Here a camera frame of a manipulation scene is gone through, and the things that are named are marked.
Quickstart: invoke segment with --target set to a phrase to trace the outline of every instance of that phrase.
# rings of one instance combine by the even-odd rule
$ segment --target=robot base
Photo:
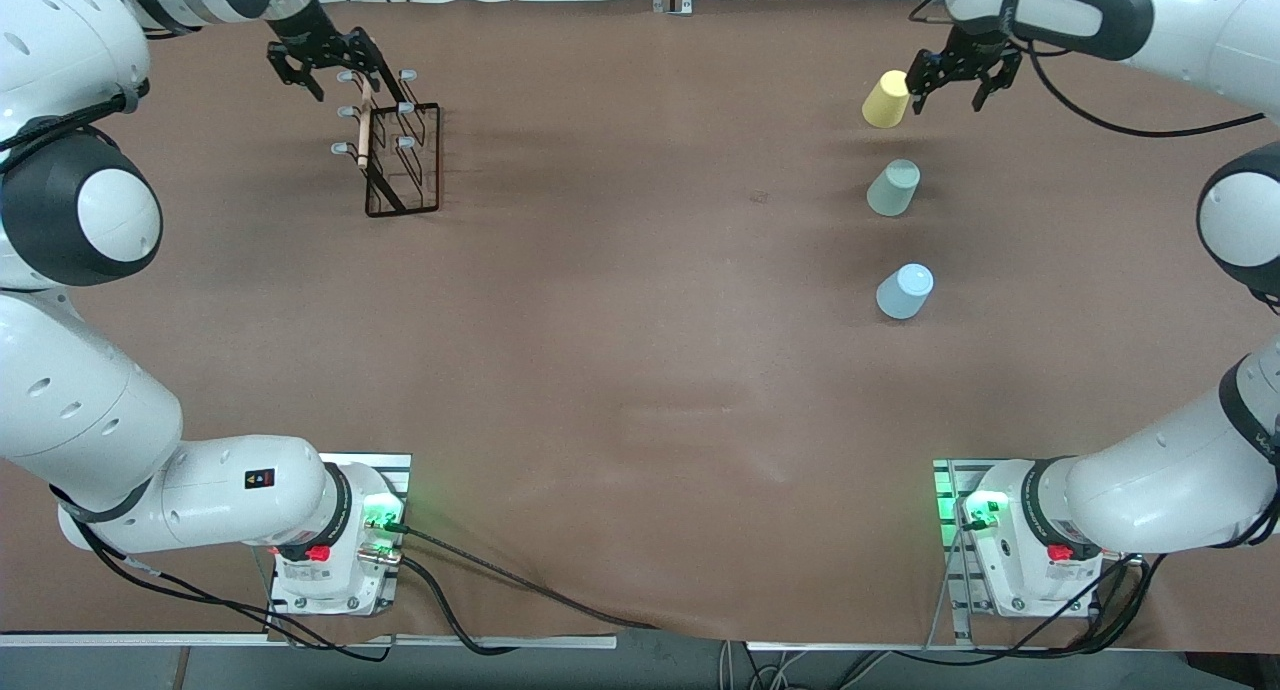
[[[1032,462],[997,462],[978,488],[964,498],[966,522],[987,522],[972,530],[974,550],[986,576],[996,613],[1005,617],[1048,617],[1062,608],[1102,571],[1102,557],[1088,561],[1052,561],[1032,534],[1021,503],[1023,479]],[[1089,597],[1074,603],[1064,617],[1087,617]]]
[[[379,613],[396,597],[396,559],[402,538],[367,520],[403,520],[411,456],[320,453],[351,483],[351,518],[330,548],[329,561],[291,562],[275,556],[271,604],[288,614]]]

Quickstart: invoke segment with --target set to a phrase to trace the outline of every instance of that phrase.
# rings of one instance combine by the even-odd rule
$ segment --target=light blue cup
[[[906,211],[915,188],[920,184],[920,169],[910,160],[895,160],[867,188],[867,204],[878,215],[895,218]]]
[[[893,320],[906,320],[920,312],[933,292],[933,274],[928,268],[910,262],[886,277],[876,289],[876,302]]]

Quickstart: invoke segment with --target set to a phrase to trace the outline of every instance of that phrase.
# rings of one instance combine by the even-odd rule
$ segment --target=table
[[[445,109],[444,210],[380,221],[328,152],[353,131],[333,115],[348,84],[325,105],[280,87],[265,26],[156,44],[151,96],[102,128],[164,202],[160,257],[73,300],[178,394],[187,438],[413,453],[415,526],[581,602],[699,636],[920,643],[933,458],[1105,448],[1274,332],[1193,216],[1211,172],[1275,129],[1123,138],[1030,72],[980,115],[952,87],[867,128],[881,72],[945,42],[908,6],[335,8]],[[1050,70],[1134,125],[1239,113],[1106,61]],[[883,219],[863,195],[892,157],[924,181]],[[908,261],[937,289],[896,324],[873,294]],[[111,579],[14,467],[0,512],[6,631],[252,630]],[[1280,652],[1277,548],[1170,558],[1125,641]],[[429,563],[472,634],[611,630]],[[152,565],[262,595],[242,547]],[[410,582],[384,616],[319,625],[445,631]]]

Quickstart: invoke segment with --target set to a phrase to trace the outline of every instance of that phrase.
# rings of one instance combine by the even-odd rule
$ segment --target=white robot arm
[[[402,512],[379,472],[325,463],[300,438],[182,440],[178,398],[65,294],[141,271],[160,247],[156,195],[90,124],[147,93],[145,28],[257,17],[282,35],[287,81],[381,69],[366,35],[335,33],[315,0],[0,0],[0,458],[50,484],[82,548],[84,529],[122,553],[262,545],[280,594],[306,600],[289,608],[369,614],[385,607],[396,536],[366,521]]]
[[[1280,0],[946,0],[946,8],[955,24],[947,47],[920,51],[908,74],[915,111],[952,79],[979,81],[980,110],[988,93],[1012,83],[1021,50],[1010,40],[1037,40],[1280,116]],[[1215,172],[1197,225],[1215,261],[1275,310],[1280,143]],[[992,467],[964,513],[977,521],[974,545],[996,611],[1057,612],[1097,577],[1102,550],[1266,539],[1280,513],[1277,419],[1280,335],[1217,388],[1111,448]]]

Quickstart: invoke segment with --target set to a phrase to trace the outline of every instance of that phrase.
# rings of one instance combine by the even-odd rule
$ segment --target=bolt hole
[[[22,38],[19,38],[18,35],[5,33],[4,38],[9,40],[9,44],[12,44],[13,47],[17,47],[18,52],[22,52],[22,55],[31,55],[31,47],[27,47],[27,44],[22,42]]]

